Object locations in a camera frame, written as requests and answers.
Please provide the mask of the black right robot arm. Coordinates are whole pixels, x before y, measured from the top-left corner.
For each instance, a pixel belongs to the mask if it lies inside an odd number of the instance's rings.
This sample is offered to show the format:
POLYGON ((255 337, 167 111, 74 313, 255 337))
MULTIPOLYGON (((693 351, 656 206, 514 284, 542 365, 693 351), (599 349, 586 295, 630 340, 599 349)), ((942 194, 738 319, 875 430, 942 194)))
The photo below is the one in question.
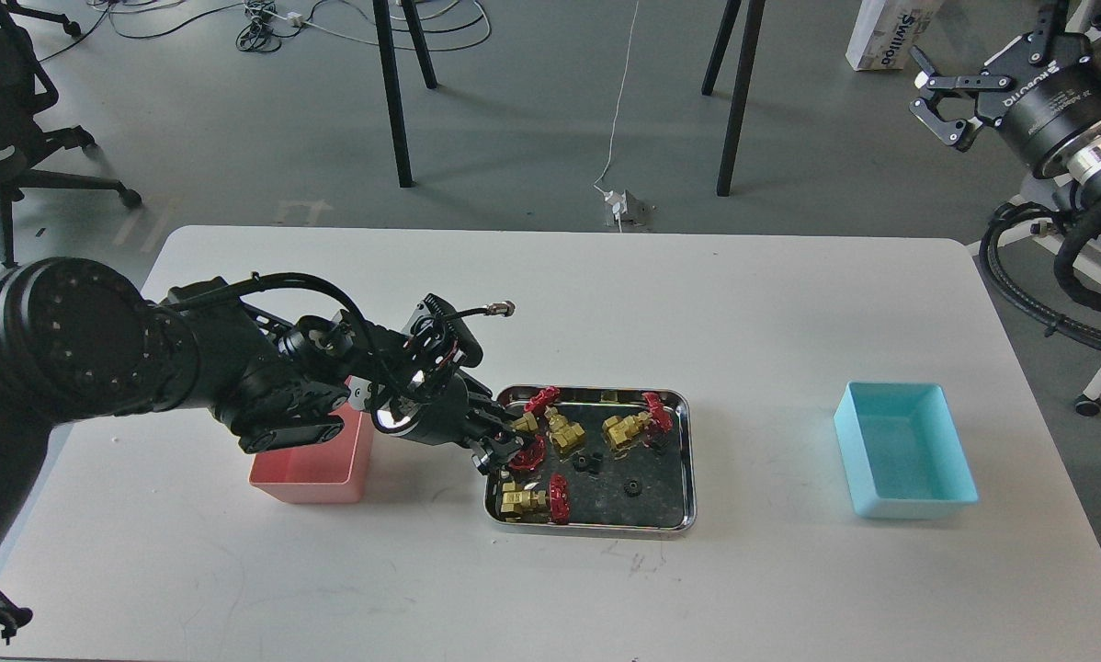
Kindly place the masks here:
POLYGON ((1101 68, 1091 39, 1068 32, 1068 3, 1042 6, 1035 26, 986 59, 978 73, 944 75, 927 54, 912 47, 920 67, 911 111, 941 140, 968 150, 983 127, 992 127, 1035 180, 1072 178, 1067 200, 1055 207, 1004 204, 978 247, 979 271, 1016 310, 1045 326, 1101 351, 1101 328, 1051 310, 1021 289, 998 256, 1001 235, 1018 223, 1050 218, 1062 235, 1053 273, 1076 304, 1101 313, 1101 293, 1075 275, 1084 247, 1101 235, 1101 68))

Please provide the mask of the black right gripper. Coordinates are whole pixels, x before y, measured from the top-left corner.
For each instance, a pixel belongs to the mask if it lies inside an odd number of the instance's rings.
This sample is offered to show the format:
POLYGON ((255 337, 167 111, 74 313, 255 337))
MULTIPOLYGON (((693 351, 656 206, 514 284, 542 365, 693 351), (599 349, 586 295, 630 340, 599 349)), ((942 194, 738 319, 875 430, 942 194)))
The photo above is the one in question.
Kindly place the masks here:
POLYGON ((1101 35, 1101 1, 1043 1, 1033 32, 979 73, 944 75, 914 46, 911 112, 959 152, 994 127, 1033 177, 1101 177, 1101 70, 1084 34, 1101 35))

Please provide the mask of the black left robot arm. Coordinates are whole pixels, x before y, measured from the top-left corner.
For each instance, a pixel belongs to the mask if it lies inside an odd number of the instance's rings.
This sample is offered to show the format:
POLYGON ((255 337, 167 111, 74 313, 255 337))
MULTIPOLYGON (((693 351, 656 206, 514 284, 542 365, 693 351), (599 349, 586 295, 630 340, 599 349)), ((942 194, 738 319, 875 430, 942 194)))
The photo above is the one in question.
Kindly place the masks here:
MULTIPOLYGON (((92 417, 206 409, 248 455, 333 439, 349 404, 397 439, 473 452, 504 469, 534 443, 468 375, 483 352, 468 317, 426 296, 403 330, 375 325, 319 276, 222 278, 144 299, 100 261, 47 258, 0 275, 0 546, 37 482, 51 433, 92 417)), ((0 592, 6 640, 32 621, 0 592)))

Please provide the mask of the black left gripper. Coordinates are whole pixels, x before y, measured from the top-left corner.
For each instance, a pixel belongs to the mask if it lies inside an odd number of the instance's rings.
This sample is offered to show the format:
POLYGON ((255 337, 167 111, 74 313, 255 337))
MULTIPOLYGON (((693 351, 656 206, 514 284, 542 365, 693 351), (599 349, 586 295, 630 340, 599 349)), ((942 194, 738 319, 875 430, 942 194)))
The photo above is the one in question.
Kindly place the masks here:
POLYGON ((455 373, 429 404, 390 401, 369 409, 374 427, 400 439, 416 441, 428 447, 455 444, 473 452, 476 470, 487 474, 504 469, 522 441, 510 414, 492 398, 492 391, 465 372, 455 373))

